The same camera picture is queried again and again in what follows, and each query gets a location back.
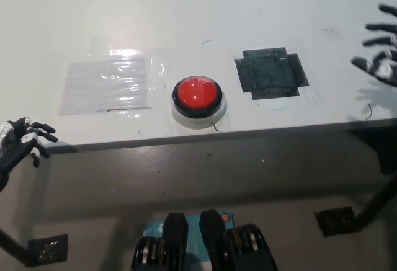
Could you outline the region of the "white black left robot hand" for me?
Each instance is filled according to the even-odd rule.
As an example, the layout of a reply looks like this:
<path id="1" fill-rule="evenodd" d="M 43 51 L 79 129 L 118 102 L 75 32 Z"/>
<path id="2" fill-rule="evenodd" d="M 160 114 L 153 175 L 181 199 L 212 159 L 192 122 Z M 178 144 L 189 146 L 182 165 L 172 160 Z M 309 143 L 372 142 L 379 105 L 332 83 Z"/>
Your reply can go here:
<path id="1" fill-rule="evenodd" d="M 8 120 L 1 123 L 1 189 L 9 181 L 9 174 L 25 157 L 33 159 L 33 166 L 40 165 L 40 158 L 49 157 L 46 147 L 40 138 L 56 143 L 56 130 L 51 126 L 22 117 L 18 120 Z"/>

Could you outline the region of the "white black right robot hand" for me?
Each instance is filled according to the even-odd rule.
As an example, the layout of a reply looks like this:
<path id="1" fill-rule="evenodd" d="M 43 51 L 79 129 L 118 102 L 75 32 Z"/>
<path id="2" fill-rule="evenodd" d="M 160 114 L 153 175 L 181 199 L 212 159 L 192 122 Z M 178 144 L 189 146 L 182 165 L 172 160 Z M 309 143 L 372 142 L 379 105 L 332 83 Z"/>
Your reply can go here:
<path id="1" fill-rule="evenodd" d="M 377 81 L 396 87 L 396 24 L 368 23 L 365 28 L 372 32 L 386 32 L 388 35 L 365 40 L 362 42 L 363 47 L 381 45 L 386 48 L 371 60 L 355 56 L 350 62 Z"/>

